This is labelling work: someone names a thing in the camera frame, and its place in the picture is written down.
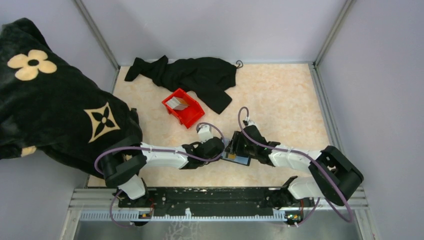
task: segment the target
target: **marble floor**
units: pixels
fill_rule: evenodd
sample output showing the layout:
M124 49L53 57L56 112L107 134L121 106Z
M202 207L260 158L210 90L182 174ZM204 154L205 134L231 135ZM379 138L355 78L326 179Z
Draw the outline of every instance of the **marble floor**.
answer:
M162 105L161 101L171 92L142 75L125 82L128 69L121 67L113 94L137 108L143 141L170 147L197 141L195 128L180 125ZM247 106L250 119L256 122L267 141L306 150L322 150L329 144L307 64L245 64L237 70L236 86L226 92L232 102L221 114L209 109L194 92L188 94L205 111L200 121L214 124L227 138L239 130L237 113L240 107ZM295 175L307 176L290 168L260 164L254 159L250 166L220 160L194 170L150 167L139 173L149 187L281 186ZM88 181L89 187L104 185L102 179L93 176Z

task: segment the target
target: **black blanket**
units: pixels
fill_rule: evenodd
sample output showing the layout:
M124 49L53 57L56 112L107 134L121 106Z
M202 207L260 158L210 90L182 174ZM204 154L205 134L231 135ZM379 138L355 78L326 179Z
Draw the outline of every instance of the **black blanket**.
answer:
M131 82L141 74L171 92L178 88L193 91L210 109L221 114L232 101L224 90L236 85L237 68L215 57L179 59L170 64L167 56L152 63L137 57L125 81Z
M136 110L57 56L32 21L2 26L0 160L40 149L102 177L93 166L96 157L130 135L142 140Z

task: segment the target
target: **white wall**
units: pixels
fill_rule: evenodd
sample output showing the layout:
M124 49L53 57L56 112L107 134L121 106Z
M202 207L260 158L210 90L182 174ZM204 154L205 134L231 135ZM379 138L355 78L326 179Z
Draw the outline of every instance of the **white wall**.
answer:
M71 0L1 1L0 25L22 17L38 26L55 53L112 89L115 70ZM59 239L73 189L86 179L42 152L0 160L0 239Z
M424 1L358 0L319 70L381 239L423 239Z
M313 61L345 0L83 0L122 66L219 57Z

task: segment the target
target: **red basket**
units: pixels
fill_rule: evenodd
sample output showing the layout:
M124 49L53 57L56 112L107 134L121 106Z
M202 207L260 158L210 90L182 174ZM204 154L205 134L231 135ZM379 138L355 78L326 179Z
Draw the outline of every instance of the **red basket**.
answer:
M167 102L173 97L184 99L184 101L188 104L188 107L183 110L174 110L170 108L167 105ZM174 115L179 120L179 124L184 124L187 129L205 115L200 104L181 88L178 88L171 95L165 98L165 100L162 101L162 104L165 105L168 113Z

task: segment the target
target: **white zip tie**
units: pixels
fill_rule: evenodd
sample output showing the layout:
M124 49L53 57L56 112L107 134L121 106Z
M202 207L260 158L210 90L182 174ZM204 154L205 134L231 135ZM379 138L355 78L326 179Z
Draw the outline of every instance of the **white zip tie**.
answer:
M293 147L288 147L287 148L287 155L285 156L285 158L287 159L287 161L289 161L290 159L290 153L292 152Z

